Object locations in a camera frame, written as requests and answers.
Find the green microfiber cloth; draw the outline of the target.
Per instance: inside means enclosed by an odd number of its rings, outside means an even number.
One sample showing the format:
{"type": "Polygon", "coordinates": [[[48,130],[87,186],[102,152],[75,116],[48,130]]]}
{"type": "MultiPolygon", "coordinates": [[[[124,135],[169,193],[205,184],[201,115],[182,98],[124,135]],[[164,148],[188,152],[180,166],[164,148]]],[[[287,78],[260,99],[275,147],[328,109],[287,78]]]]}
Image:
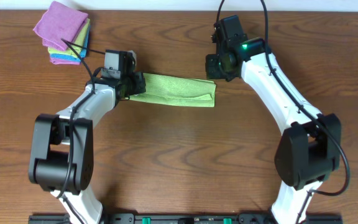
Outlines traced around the green microfiber cloth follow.
{"type": "Polygon", "coordinates": [[[216,84],[210,80],[144,73],[146,92],[130,100],[168,106],[213,108],[216,84]]]}

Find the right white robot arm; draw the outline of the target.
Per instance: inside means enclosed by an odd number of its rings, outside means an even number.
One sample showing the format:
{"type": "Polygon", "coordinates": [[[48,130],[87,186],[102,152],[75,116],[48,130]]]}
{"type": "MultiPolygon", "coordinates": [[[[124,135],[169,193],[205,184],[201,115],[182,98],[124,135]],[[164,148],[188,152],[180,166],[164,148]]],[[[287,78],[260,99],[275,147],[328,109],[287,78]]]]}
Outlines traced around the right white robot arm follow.
{"type": "Polygon", "coordinates": [[[210,79],[241,78],[272,114],[281,139],[275,168],[282,182],[267,223],[341,223],[339,216],[309,215],[314,195],[343,159],[341,122],[324,115],[293,86],[264,39],[213,37],[216,53],[206,56],[210,79]]]}

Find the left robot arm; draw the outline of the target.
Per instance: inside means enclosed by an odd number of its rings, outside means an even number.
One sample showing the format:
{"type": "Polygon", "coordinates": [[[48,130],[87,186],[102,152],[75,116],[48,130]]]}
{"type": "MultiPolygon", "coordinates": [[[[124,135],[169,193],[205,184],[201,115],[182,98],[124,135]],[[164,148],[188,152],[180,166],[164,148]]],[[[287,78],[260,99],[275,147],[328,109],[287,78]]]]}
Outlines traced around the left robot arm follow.
{"type": "Polygon", "coordinates": [[[93,129],[119,101],[146,91],[142,72],[102,69],[84,92],[56,114],[35,119],[28,177],[50,192],[68,212],[70,223],[99,223],[102,203],[90,186],[94,167],[93,129]]]}

